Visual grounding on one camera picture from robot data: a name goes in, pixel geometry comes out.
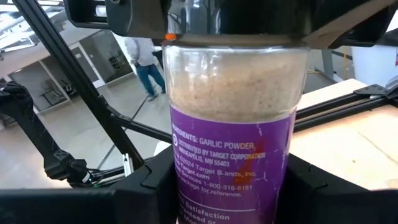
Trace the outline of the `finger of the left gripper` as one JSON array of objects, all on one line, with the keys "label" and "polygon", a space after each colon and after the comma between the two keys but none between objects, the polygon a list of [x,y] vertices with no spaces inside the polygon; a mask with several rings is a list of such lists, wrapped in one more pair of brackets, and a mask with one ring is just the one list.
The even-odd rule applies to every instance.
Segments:
[{"label": "finger of the left gripper", "polygon": [[313,49],[342,45],[372,47],[384,35],[398,0],[314,0],[312,30],[303,38]]},{"label": "finger of the left gripper", "polygon": [[124,37],[164,37],[170,0],[63,0],[68,20]]}]

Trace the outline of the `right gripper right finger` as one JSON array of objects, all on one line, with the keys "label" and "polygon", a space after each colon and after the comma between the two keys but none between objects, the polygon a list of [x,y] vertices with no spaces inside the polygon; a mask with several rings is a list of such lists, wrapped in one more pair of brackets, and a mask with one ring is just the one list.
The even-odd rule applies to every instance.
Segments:
[{"label": "right gripper right finger", "polygon": [[290,154],[278,200],[278,224],[313,224],[325,193],[352,193],[354,184]]}]

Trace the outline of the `purple label garlic powder jar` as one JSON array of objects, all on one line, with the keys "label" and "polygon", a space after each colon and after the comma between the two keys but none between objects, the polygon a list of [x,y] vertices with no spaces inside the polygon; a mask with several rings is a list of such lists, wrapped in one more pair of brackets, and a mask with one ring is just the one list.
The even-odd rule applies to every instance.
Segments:
[{"label": "purple label garlic powder jar", "polygon": [[171,0],[163,47],[178,224],[273,224],[312,0]]}]

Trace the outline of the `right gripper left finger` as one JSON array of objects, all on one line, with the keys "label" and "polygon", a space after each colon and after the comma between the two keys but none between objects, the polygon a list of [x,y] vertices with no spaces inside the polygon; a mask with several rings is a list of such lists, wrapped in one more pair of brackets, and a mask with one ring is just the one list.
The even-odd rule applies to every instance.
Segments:
[{"label": "right gripper left finger", "polygon": [[116,191],[117,224],[177,223],[177,181],[171,146],[111,188]]}]

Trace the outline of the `person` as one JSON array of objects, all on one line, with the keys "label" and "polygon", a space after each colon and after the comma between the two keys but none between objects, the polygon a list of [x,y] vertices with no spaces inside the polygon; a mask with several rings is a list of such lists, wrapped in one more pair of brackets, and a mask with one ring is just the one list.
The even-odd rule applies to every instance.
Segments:
[{"label": "person", "polygon": [[152,54],[152,41],[147,38],[126,37],[124,45],[131,58],[131,63],[136,68],[137,76],[148,94],[147,101],[153,101],[157,98],[149,77],[152,77],[156,84],[161,87],[161,93],[165,94],[165,80],[155,65],[155,57]]}]

